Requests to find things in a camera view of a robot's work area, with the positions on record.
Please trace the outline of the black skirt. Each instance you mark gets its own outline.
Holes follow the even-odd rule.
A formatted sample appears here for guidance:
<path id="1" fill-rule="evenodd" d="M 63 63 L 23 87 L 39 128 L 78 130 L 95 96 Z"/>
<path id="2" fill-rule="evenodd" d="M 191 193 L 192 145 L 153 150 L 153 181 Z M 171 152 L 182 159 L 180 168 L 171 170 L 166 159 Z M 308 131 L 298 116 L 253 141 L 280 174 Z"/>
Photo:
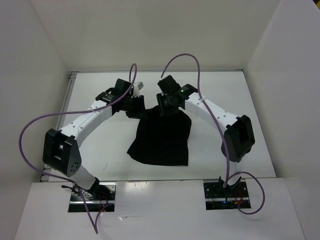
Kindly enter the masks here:
<path id="1" fill-rule="evenodd" d="M 138 123 L 127 154 L 135 161 L 154 166 L 187 166 L 188 139 L 192 120 L 183 111 L 160 116 L 158 105 L 146 110 L 147 119 Z"/>

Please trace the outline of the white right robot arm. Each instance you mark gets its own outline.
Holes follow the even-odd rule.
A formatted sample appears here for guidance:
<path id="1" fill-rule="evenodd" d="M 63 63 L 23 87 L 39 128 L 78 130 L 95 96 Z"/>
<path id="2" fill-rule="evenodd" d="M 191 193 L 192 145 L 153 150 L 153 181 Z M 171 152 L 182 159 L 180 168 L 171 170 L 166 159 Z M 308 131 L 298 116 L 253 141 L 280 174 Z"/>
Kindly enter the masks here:
<path id="1" fill-rule="evenodd" d="M 160 116 L 176 114 L 183 109 L 193 113 L 214 127 L 221 136 L 221 152 L 226 157 L 225 170 L 220 176 L 220 193 L 229 197 L 237 190 L 241 179 L 240 162 L 255 144 L 251 119 L 230 113 L 204 97 L 197 87 L 191 84 L 181 86 L 168 75 L 157 85 L 161 93 L 156 95 Z"/>

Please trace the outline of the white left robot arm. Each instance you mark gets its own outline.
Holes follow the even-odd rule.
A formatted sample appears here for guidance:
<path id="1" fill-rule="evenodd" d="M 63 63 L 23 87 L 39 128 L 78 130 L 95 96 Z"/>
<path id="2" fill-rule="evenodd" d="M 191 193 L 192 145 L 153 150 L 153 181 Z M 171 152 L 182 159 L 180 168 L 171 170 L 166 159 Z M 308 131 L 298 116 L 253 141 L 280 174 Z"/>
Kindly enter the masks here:
<path id="1" fill-rule="evenodd" d="M 42 161 L 72 180 L 78 194 L 88 200 L 106 197 L 108 190 L 82 165 L 80 146 L 104 121 L 123 111 L 128 118 L 140 119 L 146 115 L 142 82 L 117 79 L 115 86 L 101 92 L 84 114 L 68 125 L 45 134 Z"/>

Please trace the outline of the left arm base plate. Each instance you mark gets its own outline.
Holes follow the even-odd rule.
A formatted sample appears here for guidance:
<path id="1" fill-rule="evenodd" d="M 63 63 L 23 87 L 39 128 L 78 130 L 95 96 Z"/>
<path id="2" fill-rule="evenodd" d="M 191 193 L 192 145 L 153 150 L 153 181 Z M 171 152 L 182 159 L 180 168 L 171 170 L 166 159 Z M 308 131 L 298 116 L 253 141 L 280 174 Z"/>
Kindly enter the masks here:
<path id="1" fill-rule="evenodd" d="M 92 196 L 87 192 L 82 192 L 87 208 L 91 213 L 98 213 L 105 206 L 107 206 L 103 212 L 113 212 L 115 210 L 115 198 L 116 198 L 116 182 L 101 182 L 103 186 L 103 193 L 100 196 Z M 68 205 L 69 213 L 84 213 L 86 212 L 84 201 L 78 193 L 76 187 L 71 188 L 70 200 Z"/>

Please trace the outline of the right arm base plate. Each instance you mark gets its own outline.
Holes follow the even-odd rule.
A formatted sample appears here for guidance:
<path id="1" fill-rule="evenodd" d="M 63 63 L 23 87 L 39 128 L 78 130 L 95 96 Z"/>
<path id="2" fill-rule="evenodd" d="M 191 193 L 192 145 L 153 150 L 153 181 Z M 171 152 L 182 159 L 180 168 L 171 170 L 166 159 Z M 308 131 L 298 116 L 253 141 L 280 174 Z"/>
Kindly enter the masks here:
<path id="1" fill-rule="evenodd" d="M 250 209 L 251 203 L 247 184 L 241 180 L 233 189 L 223 188 L 218 180 L 204 181 L 204 198 L 206 210 Z"/>

